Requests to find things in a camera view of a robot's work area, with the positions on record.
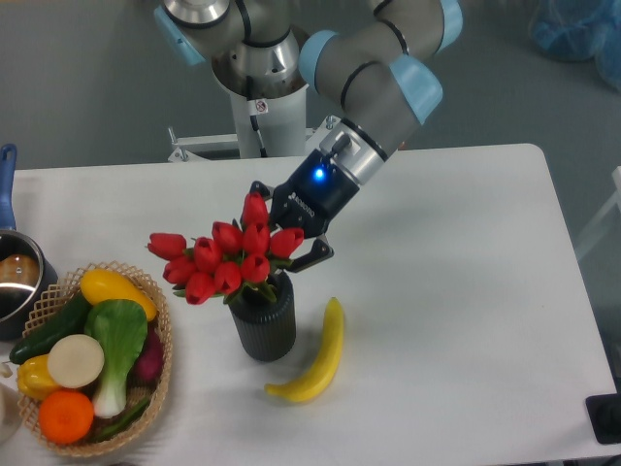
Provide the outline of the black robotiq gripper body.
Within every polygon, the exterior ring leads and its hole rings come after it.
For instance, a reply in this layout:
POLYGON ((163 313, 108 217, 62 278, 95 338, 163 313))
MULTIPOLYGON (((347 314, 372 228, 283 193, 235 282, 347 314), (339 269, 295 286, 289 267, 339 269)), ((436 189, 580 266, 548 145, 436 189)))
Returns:
POLYGON ((270 220, 280 228, 299 227, 306 239, 327 232, 330 222, 359 186, 314 150, 285 183, 274 189, 270 220))

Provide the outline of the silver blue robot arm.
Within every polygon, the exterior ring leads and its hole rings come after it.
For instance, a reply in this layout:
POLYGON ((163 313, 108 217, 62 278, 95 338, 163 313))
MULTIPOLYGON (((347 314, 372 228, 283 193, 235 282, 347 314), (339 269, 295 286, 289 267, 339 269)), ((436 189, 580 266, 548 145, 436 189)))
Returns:
POLYGON ((252 188, 271 223, 303 229, 305 270, 333 251, 330 222, 442 99, 425 60, 459 36, 455 1, 374 1, 350 36, 296 27, 285 1, 163 1, 155 20, 188 64, 207 62, 228 93, 243 158, 302 155, 282 184, 252 188))

